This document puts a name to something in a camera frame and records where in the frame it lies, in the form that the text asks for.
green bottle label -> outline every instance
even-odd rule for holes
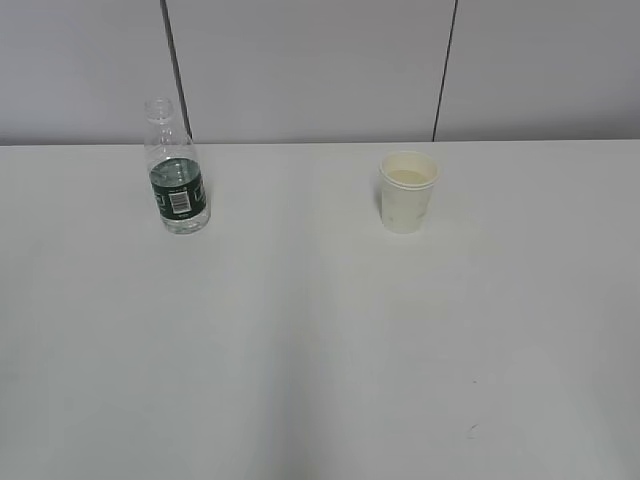
[[[202,174],[178,187],[162,187],[151,183],[160,215],[167,220],[186,220],[201,213],[207,206]]]

white wall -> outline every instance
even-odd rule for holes
[[[169,0],[200,142],[430,140],[451,0]]]
[[[0,15],[0,143],[138,143],[175,97],[157,0],[20,0]]]
[[[460,0],[437,140],[638,138],[640,2]]]

water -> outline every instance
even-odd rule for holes
[[[196,180],[200,175],[198,162],[188,158],[171,158],[151,169],[149,179],[154,186],[180,187]],[[211,215],[207,204],[200,213],[184,220],[171,220],[162,216],[165,227],[172,233],[187,234],[197,232],[209,221]]]
[[[387,174],[389,178],[405,185],[423,185],[429,181],[427,177],[420,172],[413,170],[394,170]]]

plastic water bottle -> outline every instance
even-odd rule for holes
[[[162,221],[172,233],[197,232],[207,224],[211,211],[193,141],[174,118],[168,98],[147,101],[145,111],[147,170]]]

bottle cap opening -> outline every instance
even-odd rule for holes
[[[166,123],[173,118],[173,103],[168,98],[147,100],[144,110],[151,123]]]

